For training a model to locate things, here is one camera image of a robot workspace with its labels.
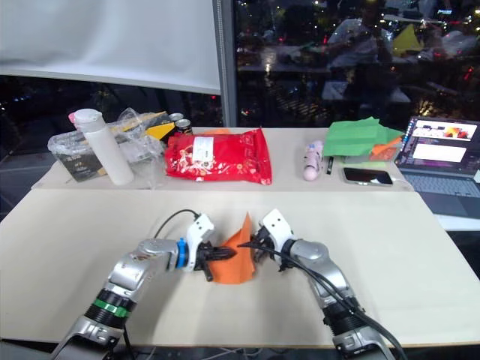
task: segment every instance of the smartphone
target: smartphone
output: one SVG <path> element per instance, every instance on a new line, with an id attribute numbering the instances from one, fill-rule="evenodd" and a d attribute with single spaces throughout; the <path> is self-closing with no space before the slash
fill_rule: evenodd
<path id="1" fill-rule="evenodd" d="M 386 171 L 370 169 L 343 168 L 345 181 L 358 185 L 392 186 L 393 181 Z"/>

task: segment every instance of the green fabric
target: green fabric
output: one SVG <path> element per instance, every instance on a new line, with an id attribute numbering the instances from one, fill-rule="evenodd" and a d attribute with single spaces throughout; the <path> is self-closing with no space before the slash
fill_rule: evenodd
<path id="1" fill-rule="evenodd" d="M 379 120 L 372 117 L 334 122 L 328 129 L 323 155 L 369 155 L 375 145 L 389 143 L 403 134 L 380 125 Z"/>

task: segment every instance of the green ring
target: green ring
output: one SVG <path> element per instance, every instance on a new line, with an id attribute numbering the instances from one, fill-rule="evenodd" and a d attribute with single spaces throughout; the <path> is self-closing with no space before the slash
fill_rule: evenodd
<path id="1" fill-rule="evenodd" d="M 99 298 L 96 298 L 95 301 L 93 301 L 93 305 L 98 306 L 99 308 L 104 309 L 106 311 L 109 311 L 110 313 L 112 313 L 116 317 L 129 317 L 130 316 L 130 311 L 128 311 L 124 307 L 109 304 L 108 302 L 100 300 Z"/>

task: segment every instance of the laptop screen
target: laptop screen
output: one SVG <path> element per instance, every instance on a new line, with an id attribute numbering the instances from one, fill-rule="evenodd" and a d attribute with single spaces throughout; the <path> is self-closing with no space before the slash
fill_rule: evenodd
<path id="1" fill-rule="evenodd" d="M 475 174 L 480 169 L 480 122 L 413 117 L 396 164 L 403 169 Z"/>

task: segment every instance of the laptop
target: laptop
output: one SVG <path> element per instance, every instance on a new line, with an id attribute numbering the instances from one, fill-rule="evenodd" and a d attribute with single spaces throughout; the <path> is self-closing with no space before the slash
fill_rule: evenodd
<path id="1" fill-rule="evenodd" d="M 412 117 L 395 163 L 433 213 L 480 219 L 480 122 Z"/>

